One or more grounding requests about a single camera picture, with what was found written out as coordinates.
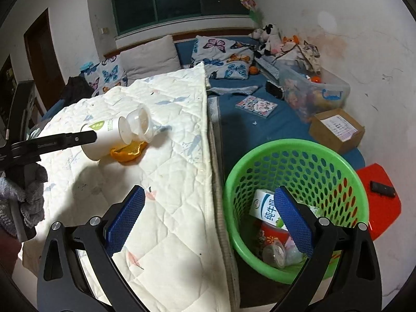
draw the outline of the orange ball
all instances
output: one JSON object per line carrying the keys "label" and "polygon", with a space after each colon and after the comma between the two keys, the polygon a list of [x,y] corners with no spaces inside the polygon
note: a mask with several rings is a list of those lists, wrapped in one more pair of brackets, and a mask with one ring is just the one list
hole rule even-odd
{"label": "orange ball", "polygon": [[250,75],[257,75],[260,72],[260,69],[255,66],[251,66],[248,72],[250,73]]}
{"label": "orange ball", "polygon": [[311,82],[321,83],[321,78],[319,76],[312,76],[311,77]]}

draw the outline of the pillow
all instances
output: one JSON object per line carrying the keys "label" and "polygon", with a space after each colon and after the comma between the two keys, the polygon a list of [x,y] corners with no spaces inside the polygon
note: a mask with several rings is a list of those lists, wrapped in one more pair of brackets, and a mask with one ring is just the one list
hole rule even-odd
{"label": "pillow", "polygon": [[90,66],[83,72],[85,80],[94,89],[92,97],[105,94],[115,86],[127,86],[127,77],[121,65],[120,55]]}
{"label": "pillow", "polygon": [[120,57],[129,84],[138,79],[180,70],[172,35],[122,51]]}
{"label": "pillow", "polygon": [[204,62],[210,79],[246,80],[253,61],[254,46],[225,38],[197,36],[191,67]]}

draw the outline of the gray towel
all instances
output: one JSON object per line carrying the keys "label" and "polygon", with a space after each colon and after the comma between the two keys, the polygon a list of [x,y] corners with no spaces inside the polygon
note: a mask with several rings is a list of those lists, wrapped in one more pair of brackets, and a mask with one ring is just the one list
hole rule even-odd
{"label": "gray towel", "polygon": [[215,93],[217,95],[225,95],[225,94],[243,94],[243,95],[251,95],[259,89],[258,86],[250,86],[250,87],[240,87],[240,88],[219,88],[213,87],[207,90],[207,93]]}
{"label": "gray towel", "polygon": [[10,211],[10,200],[22,203],[20,212],[24,218],[24,223],[29,228],[36,226],[44,219],[43,183],[46,181],[46,169],[39,164],[37,164],[35,170],[35,180],[25,190],[7,178],[0,178],[0,225],[8,233],[13,236],[17,235]]}

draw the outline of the clear plastic storage box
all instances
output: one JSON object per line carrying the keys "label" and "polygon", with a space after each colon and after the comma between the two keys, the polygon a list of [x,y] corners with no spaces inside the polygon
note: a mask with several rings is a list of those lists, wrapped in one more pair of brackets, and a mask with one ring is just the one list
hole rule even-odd
{"label": "clear plastic storage box", "polygon": [[279,69],[284,99],[303,122],[309,122],[316,113],[341,108],[349,95],[349,84],[323,68],[321,83],[314,83],[307,79],[313,73],[302,61],[275,60],[273,65]]}

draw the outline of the wooden headboard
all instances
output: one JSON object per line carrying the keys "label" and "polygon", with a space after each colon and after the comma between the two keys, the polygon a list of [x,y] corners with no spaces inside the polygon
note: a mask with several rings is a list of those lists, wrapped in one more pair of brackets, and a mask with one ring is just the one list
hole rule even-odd
{"label": "wooden headboard", "polygon": [[[203,30],[197,30],[197,31],[188,31],[186,33],[176,33],[172,34],[173,41],[181,41],[181,40],[188,40],[195,38],[197,35],[199,36],[244,36],[250,34],[254,29],[253,28],[220,28],[220,29],[203,29]],[[128,46],[118,48],[116,50],[113,50],[107,54],[104,55],[105,58],[110,58],[116,55],[119,55],[122,51],[132,49],[134,47],[137,47],[141,44],[148,43],[153,40],[157,40],[160,37],[151,38],[145,41],[136,42],[133,44],[130,44]]]}

